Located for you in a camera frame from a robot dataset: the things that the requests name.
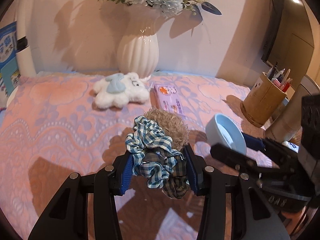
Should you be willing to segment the light blue round bowl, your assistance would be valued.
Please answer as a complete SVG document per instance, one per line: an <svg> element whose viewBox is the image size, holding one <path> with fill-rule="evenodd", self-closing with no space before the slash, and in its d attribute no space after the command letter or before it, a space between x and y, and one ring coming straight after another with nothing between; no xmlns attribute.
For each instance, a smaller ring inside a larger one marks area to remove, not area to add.
<svg viewBox="0 0 320 240"><path fill-rule="evenodd" d="M246 155L247 146L242 132L226 115L215 114L205 128L208 144L222 144L231 150Z"/></svg>

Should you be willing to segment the plaid scrunchie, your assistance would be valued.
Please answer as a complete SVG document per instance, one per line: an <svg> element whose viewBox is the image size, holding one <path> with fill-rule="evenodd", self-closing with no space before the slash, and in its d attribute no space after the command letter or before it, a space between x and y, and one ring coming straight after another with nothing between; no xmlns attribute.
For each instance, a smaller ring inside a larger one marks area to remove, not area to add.
<svg viewBox="0 0 320 240"><path fill-rule="evenodd" d="M133 157L133 175L146 178L148 188L161 189L170 198L185 196L189 190L186 159L155 120L136 117L125 145Z"/></svg>

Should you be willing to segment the brown fuzzy scrunchie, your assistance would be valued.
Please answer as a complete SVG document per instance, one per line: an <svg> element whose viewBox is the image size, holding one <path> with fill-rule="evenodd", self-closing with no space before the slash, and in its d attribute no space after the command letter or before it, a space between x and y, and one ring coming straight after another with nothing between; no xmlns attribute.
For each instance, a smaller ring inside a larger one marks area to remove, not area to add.
<svg viewBox="0 0 320 240"><path fill-rule="evenodd" d="M177 114L162 109L151 108L144 113L144 116L149 120L157 122L165 135L172 138L172 148L181 151L189 143L188 126Z"/></svg>

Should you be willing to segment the purple tissue pack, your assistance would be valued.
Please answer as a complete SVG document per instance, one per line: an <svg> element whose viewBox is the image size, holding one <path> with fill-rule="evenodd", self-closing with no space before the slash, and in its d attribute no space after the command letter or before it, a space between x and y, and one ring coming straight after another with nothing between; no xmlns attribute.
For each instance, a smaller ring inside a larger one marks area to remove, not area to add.
<svg viewBox="0 0 320 240"><path fill-rule="evenodd" d="M174 85L154 85L157 107L185 118L183 106Z"/></svg>

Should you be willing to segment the white tissue pack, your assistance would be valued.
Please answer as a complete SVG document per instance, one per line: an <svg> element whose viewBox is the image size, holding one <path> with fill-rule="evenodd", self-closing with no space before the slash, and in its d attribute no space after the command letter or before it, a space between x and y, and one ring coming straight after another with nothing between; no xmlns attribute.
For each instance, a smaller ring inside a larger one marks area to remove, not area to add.
<svg viewBox="0 0 320 240"><path fill-rule="evenodd" d="M284 142L282 142L282 145L284 145L284 146L286 146L287 148L295 151L296 153L298 153L298 151L299 151L299 146L296 145L296 144L294 144L294 143L292 143L292 142L284 141Z"/></svg>

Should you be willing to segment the beige cylinder speaker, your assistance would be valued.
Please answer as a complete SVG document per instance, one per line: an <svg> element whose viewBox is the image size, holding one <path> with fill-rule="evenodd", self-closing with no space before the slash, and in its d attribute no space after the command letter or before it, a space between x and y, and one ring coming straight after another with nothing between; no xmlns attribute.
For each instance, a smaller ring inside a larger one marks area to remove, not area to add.
<svg viewBox="0 0 320 240"><path fill-rule="evenodd" d="M319 94L319 86L304 75L284 110L265 131L265 137L277 142L290 141L301 128L302 97Z"/></svg>

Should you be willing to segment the wooden pen holder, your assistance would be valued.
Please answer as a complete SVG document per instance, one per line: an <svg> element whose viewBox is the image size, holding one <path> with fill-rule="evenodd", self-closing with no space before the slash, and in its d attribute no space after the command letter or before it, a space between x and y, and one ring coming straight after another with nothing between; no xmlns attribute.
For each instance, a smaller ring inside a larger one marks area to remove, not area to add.
<svg viewBox="0 0 320 240"><path fill-rule="evenodd" d="M285 97L286 93L272 83L265 72L262 72L240 108L251 124L262 127Z"/></svg>

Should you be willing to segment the pens in holder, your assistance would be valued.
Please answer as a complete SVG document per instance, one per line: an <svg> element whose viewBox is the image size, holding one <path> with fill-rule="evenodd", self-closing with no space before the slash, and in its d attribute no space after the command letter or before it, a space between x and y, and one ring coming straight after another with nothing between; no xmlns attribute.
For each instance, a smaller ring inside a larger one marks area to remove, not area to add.
<svg viewBox="0 0 320 240"><path fill-rule="evenodd" d="M266 77L283 93L286 93L292 82L292 78L289 77L290 73L290 68L278 70L277 61L276 64L267 72Z"/></svg>

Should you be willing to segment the white cloud plush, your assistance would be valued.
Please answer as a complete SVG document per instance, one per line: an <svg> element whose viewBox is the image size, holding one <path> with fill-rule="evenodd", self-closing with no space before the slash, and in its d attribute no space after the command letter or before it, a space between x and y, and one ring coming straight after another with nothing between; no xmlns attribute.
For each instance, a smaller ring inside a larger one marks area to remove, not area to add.
<svg viewBox="0 0 320 240"><path fill-rule="evenodd" d="M146 103L150 91L137 73L116 73L97 81L93 85L94 104L98 109L123 108L128 103Z"/></svg>

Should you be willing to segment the blue study book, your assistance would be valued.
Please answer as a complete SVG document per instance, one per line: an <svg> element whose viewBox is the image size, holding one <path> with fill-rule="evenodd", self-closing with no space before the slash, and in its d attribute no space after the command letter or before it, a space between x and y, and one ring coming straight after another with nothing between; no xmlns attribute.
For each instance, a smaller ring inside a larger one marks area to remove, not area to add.
<svg viewBox="0 0 320 240"><path fill-rule="evenodd" d="M20 71L18 68L16 22L1 28L0 66L1 96L8 98L19 85Z"/></svg>

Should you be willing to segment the white ribbed vase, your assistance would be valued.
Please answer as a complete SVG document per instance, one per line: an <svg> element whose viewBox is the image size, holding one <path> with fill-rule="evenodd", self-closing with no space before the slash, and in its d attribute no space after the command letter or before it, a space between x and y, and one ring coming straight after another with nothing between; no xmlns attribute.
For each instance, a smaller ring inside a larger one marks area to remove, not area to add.
<svg viewBox="0 0 320 240"><path fill-rule="evenodd" d="M156 21L159 12L141 4L125 6L129 23L117 50L117 64L123 74L149 77L157 67L159 47Z"/></svg>

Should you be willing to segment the white lamp pole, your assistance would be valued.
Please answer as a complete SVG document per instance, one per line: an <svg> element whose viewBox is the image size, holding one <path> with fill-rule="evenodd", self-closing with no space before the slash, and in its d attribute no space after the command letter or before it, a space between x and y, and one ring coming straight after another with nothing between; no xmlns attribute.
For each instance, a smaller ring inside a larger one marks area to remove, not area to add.
<svg viewBox="0 0 320 240"><path fill-rule="evenodd" d="M16 20L16 34L17 34L17 52L16 60L17 65L22 76L35 77L36 70L31 55L31 48L28 43L26 36L26 8L27 0L19 0L16 9L15 20Z"/></svg>

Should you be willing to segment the black wall television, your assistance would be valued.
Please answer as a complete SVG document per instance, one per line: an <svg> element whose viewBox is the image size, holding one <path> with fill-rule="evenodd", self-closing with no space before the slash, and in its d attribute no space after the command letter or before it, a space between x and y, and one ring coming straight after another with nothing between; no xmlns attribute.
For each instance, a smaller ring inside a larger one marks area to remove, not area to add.
<svg viewBox="0 0 320 240"><path fill-rule="evenodd" d="M279 30L281 16L283 13L284 0L270 0L269 6L270 6L270 19L269 19L268 28L265 34L265 41L263 45L263 55L261 57L261 60L267 66L272 67L272 64L269 63L268 59L270 57L270 54Z"/></svg>

